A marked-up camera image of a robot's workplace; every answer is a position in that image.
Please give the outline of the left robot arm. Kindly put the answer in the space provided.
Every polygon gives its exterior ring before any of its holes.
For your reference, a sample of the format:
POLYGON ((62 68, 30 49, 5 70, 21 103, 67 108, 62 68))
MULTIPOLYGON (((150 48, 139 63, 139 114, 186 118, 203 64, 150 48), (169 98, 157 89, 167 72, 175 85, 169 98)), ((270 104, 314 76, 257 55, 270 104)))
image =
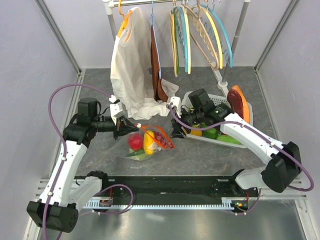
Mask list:
POLYGON ((82 98, 77 104, 77 113, 63 130, 61 152, 51 177, 39 199, 30 201, 26 209, 43 231, 70 233, 87 202, 94 196, 106 196, 113 188, 108 174, 96 170, 88 173, 84 182, 72 190, 79 164, 97 133, 110 132, 117 139, 138 131, 125 117, 120 100, 113 95, 109 101, 110 115, 105 116, 97 99, 82 98))

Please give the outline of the clear zip top bag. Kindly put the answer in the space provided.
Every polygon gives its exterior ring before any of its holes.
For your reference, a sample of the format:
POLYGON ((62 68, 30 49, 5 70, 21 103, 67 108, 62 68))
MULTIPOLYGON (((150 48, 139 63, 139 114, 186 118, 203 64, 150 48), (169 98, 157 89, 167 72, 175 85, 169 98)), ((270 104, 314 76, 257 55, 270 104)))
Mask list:
POLYGON ((138 131, 121 138, 108 153, 113 157, 144 161, 164 150, 175 148, 164 129, 158 125, 136 124, 138 131))

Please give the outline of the red pomegranate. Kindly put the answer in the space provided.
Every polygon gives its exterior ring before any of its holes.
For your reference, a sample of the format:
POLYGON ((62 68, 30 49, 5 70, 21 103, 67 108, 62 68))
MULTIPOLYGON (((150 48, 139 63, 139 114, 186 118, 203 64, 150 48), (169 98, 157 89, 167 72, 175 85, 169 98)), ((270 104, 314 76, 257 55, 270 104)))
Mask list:
POLYGON ((142 149, 143 142, 144 142, 144 138, 138 132, 130 134, 127 139, 127 144, 129 146, 129 148, 132 149, 133 151, 138 151, 138 150, 142 149))

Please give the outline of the green cabbage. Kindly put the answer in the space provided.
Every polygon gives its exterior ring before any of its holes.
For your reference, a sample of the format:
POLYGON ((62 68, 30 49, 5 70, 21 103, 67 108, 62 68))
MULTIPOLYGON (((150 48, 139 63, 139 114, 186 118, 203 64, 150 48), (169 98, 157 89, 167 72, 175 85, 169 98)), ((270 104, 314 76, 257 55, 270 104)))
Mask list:
POLYGON ((143 154, 132 156, 131 159, 133 159, 135 161, 145 161, 149 157, 150 157, 150 155, 143 153, 143 154))

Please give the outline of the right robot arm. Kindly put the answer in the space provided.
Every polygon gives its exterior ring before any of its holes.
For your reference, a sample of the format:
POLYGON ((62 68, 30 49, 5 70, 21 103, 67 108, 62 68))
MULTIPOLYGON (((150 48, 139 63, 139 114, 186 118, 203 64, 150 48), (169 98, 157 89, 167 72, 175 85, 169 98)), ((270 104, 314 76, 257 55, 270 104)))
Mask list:
POLYGON ((290 141, 285 144, 267 136, 242 119, 228 105, 216 105, 204 89, 189 95, 191 110, 182 108, 179 97, 170 97, 167 108, 173 111, 173 136, 184 137, 184 130, 190 131, 197 124, 214 126, 225 137, 232 137, 252 151, 264 163, 263 167, 239 170, 229 191, 235 197, 242 196, 247 189, 268 187, 282 193, 301 173, 299 147, 290 141))

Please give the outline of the yellow corn cob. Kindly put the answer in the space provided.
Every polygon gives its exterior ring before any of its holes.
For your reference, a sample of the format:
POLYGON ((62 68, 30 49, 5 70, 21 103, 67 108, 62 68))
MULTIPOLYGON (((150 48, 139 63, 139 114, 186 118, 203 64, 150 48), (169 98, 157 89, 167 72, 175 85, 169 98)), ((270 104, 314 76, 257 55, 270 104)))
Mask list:
POLYGON ((152 130, 147 130, 143 136, 143 150, 147 155, 152 155, 157 149, 157 144, 154 141, 155 134, 152 130))

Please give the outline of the red grape bunch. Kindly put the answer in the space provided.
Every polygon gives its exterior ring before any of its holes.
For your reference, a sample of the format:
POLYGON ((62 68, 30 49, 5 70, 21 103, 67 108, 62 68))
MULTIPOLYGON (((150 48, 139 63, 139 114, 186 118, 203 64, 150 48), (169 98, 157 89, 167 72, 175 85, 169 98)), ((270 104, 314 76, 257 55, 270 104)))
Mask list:
POLYGON ((172 142, 168 141, 168 139, 164 137, 162 133, 156 131, 154 133, 154 137, 159 143, 161 143, 164 146, 165 149, 172 149, 174 147, 172 142))

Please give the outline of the long green chili pepper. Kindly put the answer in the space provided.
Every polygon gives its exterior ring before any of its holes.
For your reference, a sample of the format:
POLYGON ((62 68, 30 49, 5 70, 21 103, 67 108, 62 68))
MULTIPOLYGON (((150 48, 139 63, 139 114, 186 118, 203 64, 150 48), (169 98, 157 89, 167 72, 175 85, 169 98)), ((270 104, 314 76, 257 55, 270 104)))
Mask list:
POLYGON ((133 152, 130 152, 126 155, 126 157, 133 157, 133 156, 138 156, 138 155, 142 155, 144 154, 145 151, 143 149, 140 149, 140 150, 137 150, 137 151, 133 151, 133 152))

